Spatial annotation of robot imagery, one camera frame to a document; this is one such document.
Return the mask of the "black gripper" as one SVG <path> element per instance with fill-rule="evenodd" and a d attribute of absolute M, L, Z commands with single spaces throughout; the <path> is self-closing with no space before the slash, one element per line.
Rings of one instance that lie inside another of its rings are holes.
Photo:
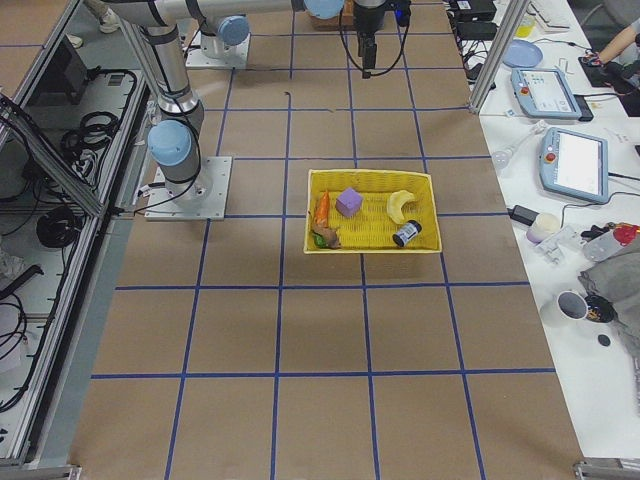
<path fill-rule="evenodd" d="M 411 4 L 409 0 L 355 0 L 353 7 L 353 25 L 357 34 L 358 46 L 363 47 L 363 68 L 375 69 L 377 44 L 375 35 L 382 28 L 384 16 L 392 12 L 396 24 L 401 28 L 410 25 Z"/>

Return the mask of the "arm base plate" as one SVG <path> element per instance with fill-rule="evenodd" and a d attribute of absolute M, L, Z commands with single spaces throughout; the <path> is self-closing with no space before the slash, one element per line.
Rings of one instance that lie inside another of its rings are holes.
<path fill-rule="evenodd" d="M 248 60 L 250 34 L 242 42 L 227 44 L 225 37 L 212 32 L 200 32 L 186 51 L 188 69 L 245 69 Z"/>
<path fill-rule="evenodd" d="M 174 197 L 180 193 L 177 185 L 169 184 L 169 189 L 165 186 L 152 189 L 151 207 L 143 211 L 144 216 L 150 221 L 223 220 L 231 169 L 230 156 L 204 158 L 195 183 L 179 198 Z"/>

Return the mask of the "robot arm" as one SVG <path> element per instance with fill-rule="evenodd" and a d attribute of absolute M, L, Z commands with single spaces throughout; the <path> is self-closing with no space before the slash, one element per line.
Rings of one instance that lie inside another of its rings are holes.
<path fill-rule="evenodd" d="M 250 35 L 244 15 L 206 18 L 200 26 L 200 49 L 211 59 L 222 59 Z"/>
<path fill-rule="evenodd" d="M 204 107 L 191 88 L 181 49 L 177 23 L 192 19 L 201 34 L 235 47 L 250 33 L 248 14 L 306 11 L 326 20 L 341 17 L 343 1 L 109 1 L 120 20 L 134 26 L 142 37 L 140 55 L 149 62 L 159 89 L 162 114 L 152 128 L 149 150 L 160 167 L 170 202 L 200 201 L 209 195 L 211 182 L 203 173 L 199 136 Z"/>

